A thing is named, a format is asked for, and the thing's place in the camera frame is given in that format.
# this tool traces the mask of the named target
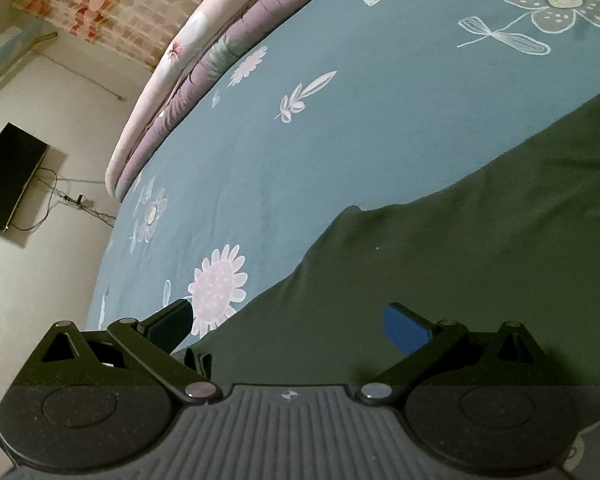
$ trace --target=ridged gray surface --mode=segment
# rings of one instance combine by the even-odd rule
[[[226,400],[181,412],[157,447],[92,475],[20,468],[6,480],[470,480],[432,460],[398,415],[340,386],[236,386]],[[554,470],[525,480],[567,479]]]

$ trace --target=tv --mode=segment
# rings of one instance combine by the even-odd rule
[[[49,145],[11,123],[0,132],[0,234],[3,234]]]

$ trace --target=triangular cutout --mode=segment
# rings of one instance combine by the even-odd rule
[[[202,365],[202,373],[205,379],[211,380],[211,354],[204,354],[200,358],[200,364]]]
[[[90,340],[87,345],[94,353],[98,361],[108,367],[125,368],[125,357],[111,343]]]
[[[58,334],[42,358],[43,363],[74,359],[74,349],[67,334]]]
[[[194,372],[198,371],[198,367],[196,366],[196,355],[191,348],[187,348],[187,351],[184,352],[184,365]]]
[[[534,359],[526,347],[524,341],[518,334],[509,334],[505,339],[498,358],[503,361],[514,361],[519,363],[533,364]]]

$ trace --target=dark green blanket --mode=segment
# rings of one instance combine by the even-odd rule
[[[441,192],[346,209],[192,349],[219,384],[361,383],[402,357],[393,301],[475,331],[519,320],[569,380],[600,384],[600,95]]]

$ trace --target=folded blanket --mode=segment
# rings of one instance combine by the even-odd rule
[[[171,94],[183,70],[199,57],[218,33],[251,0],[203,0],[187,23],[171,41],[160,63],[144,87],[111,157],[105,176],[107,190],[113,195],[132,147],[148,121]]]
[[[231,66],[309,1],[258,0],[226,30],[195,64],[182,84],[176,87],[173,97],[146,133],[137,137],[115,190],[117,199],[121,201],[125,197],[155,150]],[[259,59],[245,61],[248,62],[259,62]],[[241,69],[238,68],[237,76],[240,73]]]

